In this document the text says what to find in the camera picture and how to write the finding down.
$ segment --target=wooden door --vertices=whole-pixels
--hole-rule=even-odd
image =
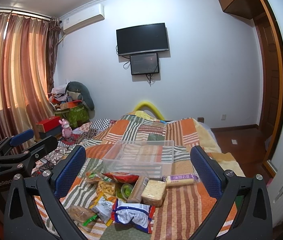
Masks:
[[[259,127],[266,138],[273,134],[280,97],[279,61],[270,22],[265,15],[254,20],[263,58],[263,105]]]

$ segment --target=pink toy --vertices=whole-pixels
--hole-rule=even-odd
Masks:
[[[59,123],[62,127],[62,136],[67,140],[73,133],[73,130],[71,129],[69,122],[65,119],[59,120]]]

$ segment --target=cable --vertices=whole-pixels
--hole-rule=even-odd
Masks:
[[[129,61],[127,61],[127,62],[123,65],[123,69],[129,69],[129,67],[130,67],[130,58],[124,57],[124,56],[119,56],[119,55],[118,55],[118,49],[117,49],[117,47],[118,47],[118,45],[116,46],[116,53],[117,53],[117,56],[118,56],[118,57],[123,57],[123,58],[129,59]]]
[[[152,74],[150,74],[150,73],[146,74],[146,77],[147,77],[147,79],[148,79],[149,85],[152,85],[152,77],[153,77],[153,74],[155,74],[155,71],[156,71],[157,68],[158,68],[158,70],[159,70],[159,67],[160,67],[160,59],[158,58],[158,64],[157,64],[157,66],[156,66],[154,72],[153,72]]]
[[[127,62],[123,65],[123,69],[129,69],[129,67],[130,67],[130,60],[129,60],[129,61],[127,61]]]
[[[118,56],[118,57],[124,57],[124,56],[120,56],[120,55],[118,55],[118,49],[117,49],[117,48],[118,48],[118,45],[116,46],[116,53],[117,53],[117,56]]]

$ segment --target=baseboard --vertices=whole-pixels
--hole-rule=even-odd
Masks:
[[[217,127],[212,128],[212,132],[227,132],[227,131],[236,131],[236,130],[245,130],[245,129],[258,129],[258,124],[249,124],[249,125],[241,125],[241,126],[231,126],[231,127]]]

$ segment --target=door frame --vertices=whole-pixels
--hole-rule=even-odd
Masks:
[[[280,29],[278,27],[277,21],[275,19],[275,16],[273,14],[273,11],[268,3],[267,0],[260,0],[264,10],[265,14],[269,20],[269,23],[271,25],[271,29],[274,35],[274,40],[275,40],[275,46],[277,50],[277,57],[278,57],[278,67],[279,67],[279,99],[278,99],[278,107],[277,107],[277,115],[276,115],[276,121],[274,125],[274,130],[272,134],[272,139],[270,141],[269,147],[267,149],[266,155],[263,160],[263,165],[265,168],[268,170],[268,172],[271,174],[272,177],[275,176],[275,171],[269,164],[268,160],[271,159],[274,155],[280,132],[283,126],[283,40],[281,37]],[[259,31],[257,30],[259,42],[261,43],[261,39],[259,36]],[[265,81],[266,81],[266,73],[265,73],[265,60],[264,60],[264,53],[263,53],[263,47],[262,44],[260,44],[261,50],[262,50],[262,59],[263,59],[263,103],[262,103],[262,112],[261,112],[261,119],[262,115],[264,114],[264,103],[265,103],[265,91],[266,91],[266,86],[265,86]]]

